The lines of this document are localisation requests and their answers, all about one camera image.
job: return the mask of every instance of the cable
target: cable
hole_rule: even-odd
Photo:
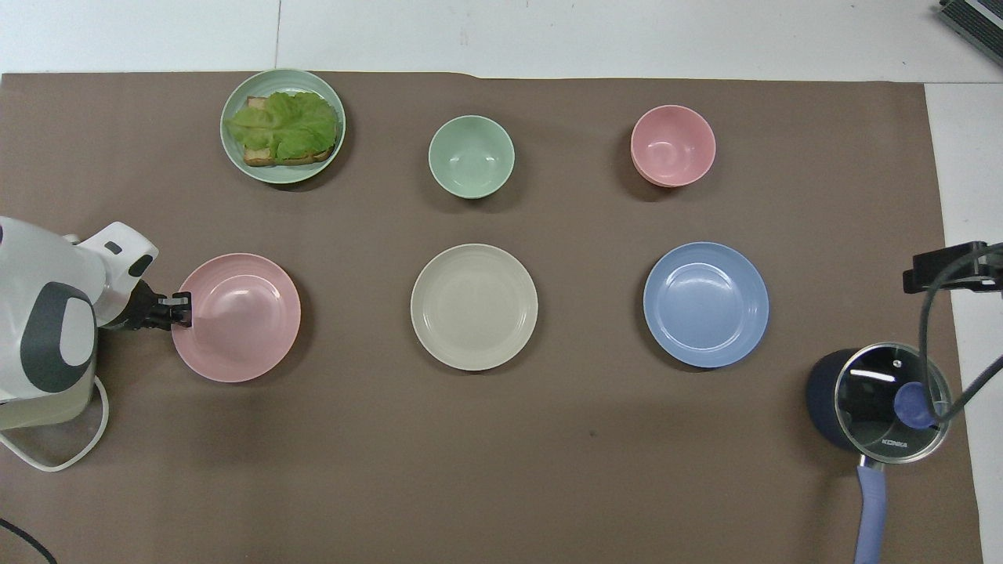
[[[77,463],[77,461],[82,459],[84,455],[89,453],[91,449],[94,448],[95,445],[97,445],[97,441],[101,438],[102,435],[104,435],[104,429],[108,427],[108,394],[106,391],[104,391],[104,384],[101,383],[100,378],[98,378],[96,374],[94,375],[94,385],[97,387],[97,392],[98,394],[100,394],[101,397],[101,422],[97,426],[97,432],[94,434],[94,437],[90,440],[90,443],[88,443],[87,446],[84,447],[82,451],[77,453],[76,456],[74,456],[70,460],[58,466],[43,465],[42,463],[28,456],[28,454],[22,451],[20,448],[18,448],[17,445],[14,445],[9,440],[7,440],[7,438],[4,437],[2,433],[0,433],[0,445],[4,445],[8,449],[10,449],[12,453],[17,455],[18,458],[20,458],[22,461],[28,463],[33,468],[40,470],[42,472],[59,472],[61,470],[66,470],[67,468],[73,466],[74,464]]]
[[[10,521],[7,521],[6,519],[3,518],[0,518],[0,527],[3,527],[4,529],[7,529],[11,533],[14,533],[15,535],[21,537],[21,539],[23,539],[24,542],[31,545],[31,548],[34,548],[42,556],[44,556],[45,561],[48,562],[49,564],[56,564],[56,559],[54,556],[52,556],[52,553],[49,552],[49,549],[42,546],[42,543],[36,541],[35,537],[29,535],[27,531],[21,529],[17,525],[14,525]]]
[[[989,245],[955,259],[950,264],[945,266],[939,273],[937,273],[937,277],[934,278],[934,281],[927,289],[927,295],[923,301],[923,309],[920,310],[920,381],[922,381],[923,385],[927,388],[927,409],[929,409],[930,414],[933,415],[934,419],[938,424],[947,422],[954,418],[955,415],[961,412],[961,409],[964,408],[965,404],[972,399],[975,393],[982,389],[982,386],[986,385],[986,382],[988,382],[990,378],[1003,369],[1003,356],[1000,356],[996,359],[996,361],[986,367],[986,369],[983,370],[977,378],[975,378],[975,381],[973,381],[968,388],[961,393],[961,397],[952,403],[951,406],[948,407],[947,411],[943,414],[938,412],[938,409],[934,404],[934,390],[930,385],[929,360],[927,357],[927,331],[930,327],[930,310],[934,305],[934,297],[941,289],[941,286],[947,282],[948,278],[953,276],[963,266],[986,255],[995,253],[996,251],[1003,251],[1003,243]]]

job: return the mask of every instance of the toast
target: toast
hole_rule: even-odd
[[[257,107],[258,109],[265,109],[266,97],[261,96],[248,96],[248,107]],[[244,148],[244,163],[250,167],[272,167],[275,165],[282,165],[284,167],[293,167],[296,165],[310,165],[311,163],[321,163],[327,161],[327,158],[331,156],[331,152],[334,151],[334,147],[329,147],[326,151],[321,153],[314,153],[312,155],[304,155],[302,157],[297,157],[295,159],[286,159],[283,161],[276,161],[272,152],[266,147],[265,149],[250,150]]]

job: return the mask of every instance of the blue handle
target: blue handle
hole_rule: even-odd
[[[867,466],[857,467],[861,481],[864,509],[861,511],[861,530],[857,534],[857,554],[854,564],[879,564],[881,541],[885,535],[885,473]]]

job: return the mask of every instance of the lettuce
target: lettuce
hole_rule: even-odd
[[[314,92],[275,92],[265,109],[243,107],[224,123],[244,147],[268,148],[277,161],[323,153],[334,145],[337,116]]]

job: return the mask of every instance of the sandwich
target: sandwich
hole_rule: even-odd
[[[314,92],[248,96],[247,105],[224,124],[244,146],[244,162],[251,167],[326,161],[338,134],[334,109]]]

